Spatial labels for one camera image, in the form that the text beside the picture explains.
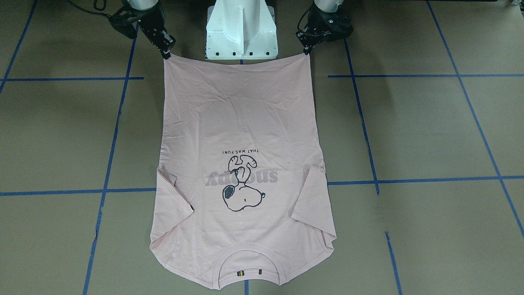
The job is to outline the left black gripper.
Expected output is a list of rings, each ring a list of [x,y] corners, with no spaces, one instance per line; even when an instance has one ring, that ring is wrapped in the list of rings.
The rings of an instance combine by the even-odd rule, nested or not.
[[[341,14],[346,13],[346,11],[344,11],[343,8],[338,8],[335,12],[325,12],[316,6],[311,6],[309,8],[309,13],[307,14],[307,24],[305,25],[305,28],[303,28],[303,30],[298,29],[296,32],[296,37],[303,46],[303,53],[305,55],[311,54],[312,49],[316,47],[317,44],[325,41],[324,34],[326,33],[327,29],[325,18],[326,15],[330,13]]]

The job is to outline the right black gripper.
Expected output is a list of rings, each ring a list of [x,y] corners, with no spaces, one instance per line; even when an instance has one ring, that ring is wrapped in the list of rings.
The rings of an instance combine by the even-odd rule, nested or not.
[[[149,41],[162,41],[159,51],[162,58],[167,60],[171,57],[170,50],[174,47],[176,40],[165,29],[163,8],[154,6],[146,12],[138,21],[139,27]]]

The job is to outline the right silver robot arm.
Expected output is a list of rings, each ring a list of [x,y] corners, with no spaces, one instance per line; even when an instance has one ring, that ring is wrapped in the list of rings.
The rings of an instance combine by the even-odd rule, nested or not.
[[[175,38],[165,28],[165,14],[158,0],[128,0],[132,15],[149,42],[160,52],[162,58],[171,57],[170,50]]]

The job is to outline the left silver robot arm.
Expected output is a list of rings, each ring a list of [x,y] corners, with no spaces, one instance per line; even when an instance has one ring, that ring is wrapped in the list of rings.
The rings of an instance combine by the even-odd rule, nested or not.
[[[354,30],[342,0],[314,0],[296,25],[296,37],[309,55],[316,45],[346,39]]]

